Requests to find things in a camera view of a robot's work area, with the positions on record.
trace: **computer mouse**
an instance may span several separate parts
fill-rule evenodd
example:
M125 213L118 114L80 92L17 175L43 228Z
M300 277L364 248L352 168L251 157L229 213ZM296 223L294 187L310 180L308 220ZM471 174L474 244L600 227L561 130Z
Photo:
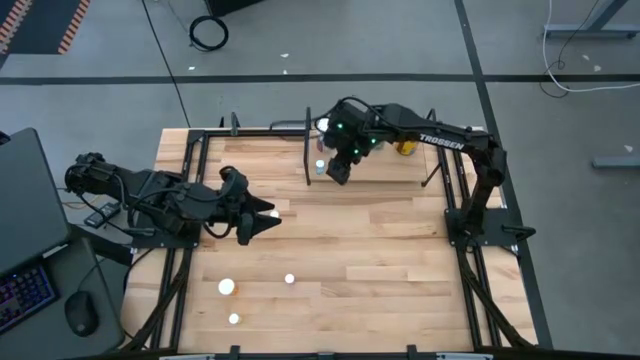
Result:
M91 294L86 291L78 291L69 296L64 303L64 314L71 331L80 337L87 337L98 328L98 314Z

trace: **white cable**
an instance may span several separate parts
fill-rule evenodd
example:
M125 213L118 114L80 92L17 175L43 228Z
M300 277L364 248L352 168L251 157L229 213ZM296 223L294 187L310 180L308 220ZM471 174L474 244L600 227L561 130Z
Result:
M542 57L544 58L544 66L547 69L547 73L549 74L549 77L551 77L551 80L553 80L553 82L556 84L557 87L568 92L590 92L590 91L599 91L599 90L621 90L621 89L629 89L632 87L640 86L640 83L622 85L622 86L603 86L603 87L597 87L597 88L591 88L591 89L569 89L562 86L562 84L560 84L558 80L556 80L556 78L551 73L551 69L549 68L549 63L547 61L547 28L551 23L552 12L553 12L553 0L549 0L549 17L547 17L547 25L544 27L544 34L542 36Z

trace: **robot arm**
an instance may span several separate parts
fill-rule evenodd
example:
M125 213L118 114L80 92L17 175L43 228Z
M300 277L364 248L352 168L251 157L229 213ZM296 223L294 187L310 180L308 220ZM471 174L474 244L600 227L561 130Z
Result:
M88 153L79 155L76 164L69 167L65 183L79 196L88 192L119 200L128 210L130 227L133 213L139 211L150 217L156 228L177 237L191 223L202 224L216 238L227 236L236 227L238 243L248 245L254 235L281 223L280 219L258 214L274 205L252 196L247 190L249 181L238 170L227 166L220 170L220 176L224 183L220 190L214 190L183 182L180 175L171 172L132 172L105 162L99 153ZM215 223L226 223L227 231L214 234L207 225Z
M398 104L368 106L366 112L340 101L328 114L324 144L337 149L329 161L327 174L344 185L351 164L357 165L380 141L419 141L469 155L478 175L473 194L462 204L459 228L467 237L482 234L484 212L491 192L505 178L506 152L484 131L462 129L427 120Z

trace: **gray floor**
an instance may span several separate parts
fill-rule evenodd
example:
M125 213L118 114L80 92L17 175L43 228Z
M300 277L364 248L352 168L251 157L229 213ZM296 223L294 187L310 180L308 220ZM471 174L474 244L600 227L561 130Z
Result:
M581 22L590 1L556 0L554 22ZM200 0L173 0L183 24L204 14ZM547 1L466 0L485 74L539 74L540 33ZM188 46L167 0L148 1L176 75L449 73L470 74L453 2L447 0L267 0L225 18L231 39L203 54ZM614 19L634 22L640 2ZM218 36L213 28L203 39ZM548 44L555 58L560 41ZM579 40L565 50L562 73L640 73L640 40ZM136 0L94 0L65 56L11 55L0 77L164 76L166 68ZM589 87L603 84L571 84ZM534 264L554 345L640 354L638 171L594 171L596 155L640 151L640 88L543 95L537 84L489 84L498 126L531 240ZM484 125L473 83L359 82L183 84L194 126L216 126L235 111L242 125L297 119L306 106L320 113L344 95L400 102L442 120ZM35 127L54 172L78 153L100 151L130 168L151 167L159 134L183 127L172 85L0 86L0 129ZM69 212L79 222L83 212ZM114 241L126 238L113 230ZM107 270L114 284L120 269Z

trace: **wooden table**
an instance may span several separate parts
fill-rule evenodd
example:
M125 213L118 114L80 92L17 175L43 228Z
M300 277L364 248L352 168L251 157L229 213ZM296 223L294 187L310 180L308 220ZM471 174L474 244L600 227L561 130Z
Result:
M157 170L180 172L187 131L164 130ZM302 149L301 139L211 140L205 184L218 187L218 170L233 165L249 178L252 194L276 204L283 223L246 247L235 235L215 240L203 232L189 276L180 352L227 353L231 345L245 353L404 352L408 344L419 351L471 350L460 274L443 217L442 177L426 188L416 182L363 181L307 186ZM437 164L436 150L424 146L422 151L413 156L424 156L426 174ZM466 157L465 164L473 186ZM501 202L496 191L490 203ZM495 302L527 340L536 342L516 258L500 248L484 248L484 255ZM164 259L165 250L156 249L131 272L122 310L130 333L156 304ZM284 282L288 273L296 276L295 284ZM218 293L218 281L226 277L238 284L235 296ZM483 342L489 344L484 310L479 301L476 306ZM242 317L240 324L228 323L232 312ZM167 318L164 345L172 316Z

